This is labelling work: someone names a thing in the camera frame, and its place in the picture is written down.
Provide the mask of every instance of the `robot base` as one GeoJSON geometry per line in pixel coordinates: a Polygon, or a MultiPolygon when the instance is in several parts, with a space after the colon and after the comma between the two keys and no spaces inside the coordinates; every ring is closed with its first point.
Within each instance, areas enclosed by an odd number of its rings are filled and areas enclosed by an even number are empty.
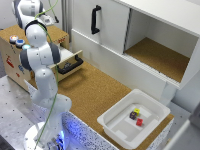
{"type": "MultiPolygon", "coordinates": [[[[24,149],[25,150],[49,150],[47,144],[42,145],[40,142],[35,149],[36,141],[34,140],[35,136],[37,135],[38,131],[43,127],[45,122],[40,122],[34,126],[32,126],[25,134],[24,137],[24,149]]],[[[69,145],[70,139],[68,137],[64,138],[65,148],[69,145]]]]}

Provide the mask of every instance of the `red object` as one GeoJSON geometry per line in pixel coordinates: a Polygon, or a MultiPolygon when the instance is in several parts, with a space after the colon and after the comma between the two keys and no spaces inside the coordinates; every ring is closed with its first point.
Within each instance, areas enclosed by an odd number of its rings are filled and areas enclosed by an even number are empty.
{"type": "Polygon", "coordinates": [[[14,68],[14,65],[12,64],[12,61],[11,61],[11,59],[10,59],[10,56],[8,56],[6,62],[7,62],[12,68],[14,68]]]}
{"type": "Polygon", "coordinates": [[[19,75],[18,73],[16,73],[16,75],[17,75],[18,77],[20,77],[20,75],[19,75]]]}
{"type": "Polygon", "coordinates": [[[143,122],[143,119],[138,118],[136,125],[137,126],[142,126],[142,122],[143,122]]]}

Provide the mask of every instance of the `cabinet shelf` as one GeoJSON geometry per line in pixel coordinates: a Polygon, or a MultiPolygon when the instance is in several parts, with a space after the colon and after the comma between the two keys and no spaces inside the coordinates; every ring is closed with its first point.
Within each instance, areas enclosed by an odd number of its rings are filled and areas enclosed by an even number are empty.
{"type": "Polygon", "coordinates": [[[125,53],[177,82],[181,82],[190,60],[149,38],[144,38],[125,53]]]}

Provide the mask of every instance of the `cabinet door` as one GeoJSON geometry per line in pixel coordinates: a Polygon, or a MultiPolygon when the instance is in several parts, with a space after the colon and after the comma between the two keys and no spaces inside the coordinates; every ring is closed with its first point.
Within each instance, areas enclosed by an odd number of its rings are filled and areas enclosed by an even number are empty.
{"type": "Polygon", "coordinates": [[[120,54],[124,43],[130,9],[113,0],[74,0],[73,29],[120,54]],[[92,34],[92,10],[96,5],[101,10],[96,12],[96,28],[100,32],[92,34]]]}

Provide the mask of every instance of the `white sink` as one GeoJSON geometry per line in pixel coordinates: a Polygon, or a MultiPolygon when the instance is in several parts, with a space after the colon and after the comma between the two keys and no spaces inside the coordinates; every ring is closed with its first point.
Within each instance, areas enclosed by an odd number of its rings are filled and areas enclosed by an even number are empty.
{"type": "Polygon", "coordinates": [[[103,113],[97,121],[105,133],[126,149],[136,149],[147,136],[169,115],[170,109],[157,100],[135,89],[103,113]],[[142,126],[129,118],[134,108],[140,109],[142,126]]]}

